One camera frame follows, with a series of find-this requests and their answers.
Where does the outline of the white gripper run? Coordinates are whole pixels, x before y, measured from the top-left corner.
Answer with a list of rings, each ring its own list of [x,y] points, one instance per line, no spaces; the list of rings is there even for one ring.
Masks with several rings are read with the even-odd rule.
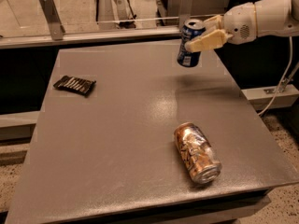
[[[228,10],[224,17],[213,16],[204,20],[206,29],[216,29],[203,33],[185,44],[188,52],[219,49],[227,41],[240,45],[251,42],[257,37],[256,8],[253,3],[246,3]]]

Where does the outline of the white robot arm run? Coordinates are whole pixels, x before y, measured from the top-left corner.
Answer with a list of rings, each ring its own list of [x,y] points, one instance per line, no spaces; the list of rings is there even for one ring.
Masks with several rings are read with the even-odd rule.
[[[240,45],[257,37],[299,36],[299,0],[260,0],[232,7],[224,15],[204,21],[206,30],[188,41],[189,52]]]

